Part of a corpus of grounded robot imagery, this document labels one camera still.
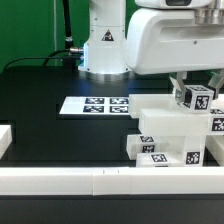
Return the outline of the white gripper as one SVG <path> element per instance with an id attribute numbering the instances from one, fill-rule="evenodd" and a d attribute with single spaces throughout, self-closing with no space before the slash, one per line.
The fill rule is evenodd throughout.
<path id="1" fill-rule="evenodd" d="M 135 0 L 127 32 L 132 71 L 171 73 L 175 100 L 185 101 L 183 71 L 210 70 L 214 99 L 224 85 L 224 0 Z"/>

